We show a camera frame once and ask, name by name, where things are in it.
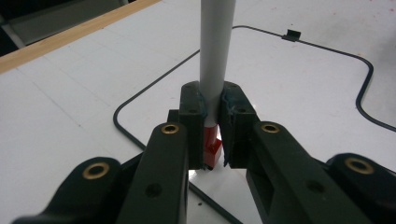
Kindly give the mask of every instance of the white floor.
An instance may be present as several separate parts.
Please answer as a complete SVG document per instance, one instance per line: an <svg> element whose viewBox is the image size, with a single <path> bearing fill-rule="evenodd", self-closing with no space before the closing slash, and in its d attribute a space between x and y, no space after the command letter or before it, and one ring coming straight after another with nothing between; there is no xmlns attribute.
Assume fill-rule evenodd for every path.
<svg viewBox="0 0 396 224"><path fill-rule="evenodd" d="M394 1L244 0L237 1L234 25L298 30L302 40L367 59L375 72L363 107L396 126L395 9ZM0 75L1 223L40 212L82 161L108 156L124 162L137 154L114 127L113 113L199 48L199 16L200 1L161 1ZM377 157L395 169L394 152ZM189 223L224 222L190 200Z"/></svg>

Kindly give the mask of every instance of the brass screw hole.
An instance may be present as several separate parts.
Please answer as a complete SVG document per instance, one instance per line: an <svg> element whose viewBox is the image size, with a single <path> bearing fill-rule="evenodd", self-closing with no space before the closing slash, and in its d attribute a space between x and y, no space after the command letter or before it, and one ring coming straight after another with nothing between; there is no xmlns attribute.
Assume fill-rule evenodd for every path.
<svg viewBox="0 0 396 224"><path fill-rule="evenodd" d="M97 162L85 168L82 176L86 179L98 179L108 173L110 167L105 162Z"/></svg>
<svg viewBox="0 0 396 224"><path fill-rule="evenodd" d="M362 175L371 175L374 167L367 161L358 158L347 158L345 160L346 167Z"/></svg>
<svg viewBox="0 0 396 224"><path fill-rule="evenodd" d="M263 124L262 130L265 131L266 133L279 133L280 132L279 128L273 124Z"/></svg>
<svg viewBox="0 0 396 224"><path fill-rule="evenodd" d="M174 124L168 124L161 128L161 131L166 134L173 134L178 132L178 126Z"/></svg>

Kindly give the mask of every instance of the wooden board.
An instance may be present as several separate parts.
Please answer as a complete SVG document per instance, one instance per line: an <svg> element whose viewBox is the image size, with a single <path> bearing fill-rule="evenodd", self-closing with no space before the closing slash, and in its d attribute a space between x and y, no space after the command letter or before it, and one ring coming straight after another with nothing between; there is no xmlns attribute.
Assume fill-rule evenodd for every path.
<svg viewBox="0 0 396 224"><path fill-rule="evenodd" d="M26 48L0 57L0 74L18 67L19 65L30 62L35 58L69 44L85 35L100 30L115 21L119 21L122 18L158 2L160 2L160 0L138 0L132 2L131 4L117 8L90 21L83 22L78 26L34 43Z"/></svg>

